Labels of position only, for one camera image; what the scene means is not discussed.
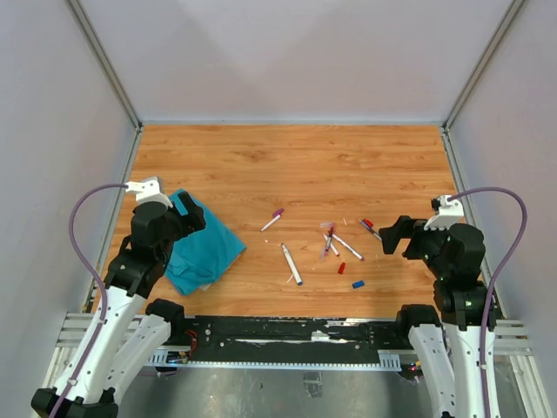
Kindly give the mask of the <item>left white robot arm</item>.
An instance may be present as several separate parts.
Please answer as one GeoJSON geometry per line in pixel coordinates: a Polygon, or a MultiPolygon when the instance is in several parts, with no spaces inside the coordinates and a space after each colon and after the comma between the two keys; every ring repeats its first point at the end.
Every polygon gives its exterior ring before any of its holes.
{"type": "Polygon", "coordinates": [[[133,211],[131,234],[102,282],[100,304],[74,357],[52,388],[31,400],[41,417],[115,417],[132,381],[164,343],[186,334],[185,311],[169,300],[145,301],[164,275],[175,242],[205,228],[204,211],[187,192],[133,211]]]}

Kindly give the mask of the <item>blue marker cap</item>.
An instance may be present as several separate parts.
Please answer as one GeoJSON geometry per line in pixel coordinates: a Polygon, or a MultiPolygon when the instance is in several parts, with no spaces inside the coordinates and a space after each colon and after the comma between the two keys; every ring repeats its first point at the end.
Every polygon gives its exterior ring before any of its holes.
{"type": "Polygon", "coordinates": [[[363,287],[364,285],[365,285],[365,282],[363,280],[359,280],[359,281],[356,281],[352,284],[352,288],[357,289],[357,288],[363,287]]]}

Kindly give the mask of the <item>white whiteboard marker purple end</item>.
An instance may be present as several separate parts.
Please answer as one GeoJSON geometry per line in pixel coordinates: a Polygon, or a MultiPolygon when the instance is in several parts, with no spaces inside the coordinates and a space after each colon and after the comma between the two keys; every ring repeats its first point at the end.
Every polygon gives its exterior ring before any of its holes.
{"type": "Polygon", "coordinates": [[[365,257],[359,253],[358,251],[356,251],[352,246],[350,246],[347,242],[345,242],[343,239],[341,239],[337,234],[333,234],[332,237],[338,241],[345,249],[347,249],[353,256],[355,256],[358,260],[360,261],[364,261],[365,257]]]}

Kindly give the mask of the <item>pink transparent gel pen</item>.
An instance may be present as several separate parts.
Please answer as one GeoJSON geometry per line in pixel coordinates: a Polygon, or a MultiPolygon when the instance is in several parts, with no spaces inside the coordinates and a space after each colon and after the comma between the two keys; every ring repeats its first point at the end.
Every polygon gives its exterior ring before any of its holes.
{"type": "Polygon", "coordinates": [[[327,255],[329,254],[330,248],[329,245],[331,244],[332,241],[332,235],[334,234],[334,227],[332,228],[323,228],[326,229],[325,235],[328,236],[328,239],[323,247],[323,249],[321,250],[321,254],[320,254],[320,258],[322,260],[325,260],[325,258],[327,257],[327,255]]]}

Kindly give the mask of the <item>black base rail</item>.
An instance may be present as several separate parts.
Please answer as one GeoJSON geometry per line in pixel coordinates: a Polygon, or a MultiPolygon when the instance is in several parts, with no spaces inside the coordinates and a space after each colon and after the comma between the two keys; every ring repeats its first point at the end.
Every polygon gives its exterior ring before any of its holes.
{"type": "Polygon", "coordinates": [[[373,365],[412,350],[394,319],[189,316],[182,328],[169,345],[182,351],[196,339],[190,365],[373,365]]]}

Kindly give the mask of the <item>thin white red-end pen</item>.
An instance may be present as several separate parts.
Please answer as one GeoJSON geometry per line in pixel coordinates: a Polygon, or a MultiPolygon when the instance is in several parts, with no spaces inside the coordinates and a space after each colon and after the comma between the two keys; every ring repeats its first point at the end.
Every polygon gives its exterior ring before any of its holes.
{"type": "Polygon", "coordinates": [[[278,214],[278,215],[274,216],[269,222],[267,222],[267,223],[260,229],[260,231],[263,232],[263,231],[267,230],[269,227],[271,227],[273,224],[275,224],[281,217],[282,217],[281,214],[278,214]]]}

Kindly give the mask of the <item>teal cloth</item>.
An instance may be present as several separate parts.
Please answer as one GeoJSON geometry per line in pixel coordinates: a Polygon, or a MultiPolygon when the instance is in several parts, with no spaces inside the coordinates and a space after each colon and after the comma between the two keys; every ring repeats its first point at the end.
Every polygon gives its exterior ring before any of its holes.
{"type": "Polygon", "coordinates": [[[205,228],[174,243],[166,278],[182,295],[217,282],[246,250],[246,244],[209,208],[191,196],[204,211],[205,228]]]}

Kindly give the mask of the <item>white blue deli marker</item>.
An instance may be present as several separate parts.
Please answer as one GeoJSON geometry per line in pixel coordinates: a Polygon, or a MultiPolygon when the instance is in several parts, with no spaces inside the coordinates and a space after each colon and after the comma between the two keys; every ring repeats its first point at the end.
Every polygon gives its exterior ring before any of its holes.
{"type": "Polygon", "coordinates": [[[298,286],[302,286],[303,285],[303,280],[301,278],[301,275],[299,273],[298,268],[296,267],[296,264],[294,262],[294,259],[290,253],[290,251],[288,250],[286,244],[282,243],[281,244],[281,248],[283,251],[283,254],[285,256],[285,261],[287,263],[287,265],[289,266],[290,270],[291,270],[291,274],[293,279],[295,280],[296,284],[298,286]]]}

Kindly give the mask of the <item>purple marker cap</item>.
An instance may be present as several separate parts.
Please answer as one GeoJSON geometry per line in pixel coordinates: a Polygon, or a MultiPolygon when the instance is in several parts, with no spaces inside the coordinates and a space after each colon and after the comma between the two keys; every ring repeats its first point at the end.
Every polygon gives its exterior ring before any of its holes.
{"type": "Polygon", "coordinates": [[[275,217],[281,215],[281,214],[283,213],[283,211],[284,211],[284,208],[279,208],[277,211],[275,211],[275,212],[272,214],[272,217],[275,218],[275,217]]]}

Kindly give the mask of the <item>white pen red end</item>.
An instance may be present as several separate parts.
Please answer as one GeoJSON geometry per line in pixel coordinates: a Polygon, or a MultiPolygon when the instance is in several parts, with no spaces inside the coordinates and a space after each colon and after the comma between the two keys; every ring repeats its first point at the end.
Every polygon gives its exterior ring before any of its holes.
{"type": "MultiPolygon", "coordinates": [[[[324,237],[325,242],[326,242],[327,239],[328,239],[328,236],[325,235],[325,234],[323,234],[323,237],[324,237]]],[[[339,256],[340,256],[339,250],[336,248],[336,246],[333,244],[332,241],[331,241],[331,244],[329,245],[329,248],[330,248],[330,251],[332,251],[332,253],[333,253],[336,257],[339,257],[339,256]]]]}

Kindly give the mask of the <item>blue gel pen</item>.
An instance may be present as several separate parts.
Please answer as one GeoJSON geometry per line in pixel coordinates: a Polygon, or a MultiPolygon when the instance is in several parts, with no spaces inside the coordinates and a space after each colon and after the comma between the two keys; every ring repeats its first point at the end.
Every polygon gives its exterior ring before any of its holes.
{"type": "Polygon", "coordinates": [[[366,225],[362,219],[359,221],[359,223],[360,223],[367,231],[369,231],[376,239],[378,239],[379,241],[382,240],[382,238],[380,237],[379,233],[376,232],[373,228],[371,228],[371,227],[369,227],[368,225],[366,225]]]}

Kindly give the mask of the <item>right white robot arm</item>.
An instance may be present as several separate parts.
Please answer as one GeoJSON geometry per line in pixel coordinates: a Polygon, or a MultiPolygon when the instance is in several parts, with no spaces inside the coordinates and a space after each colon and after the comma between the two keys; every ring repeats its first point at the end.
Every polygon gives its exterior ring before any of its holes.
{"type": "Polygon", "coordinates": [[[401,216],[379,236],[386,254],[408,239],[404,258],[423,261],[435,278],[434,305],[404,305],[394,327],[395,340],[418,356],[433,416],[500,416],[493,361],[496,318],[484,309],[491,297],[479,279],[483,233],[462,223],[429,231],[423,219],[401,216]]]}

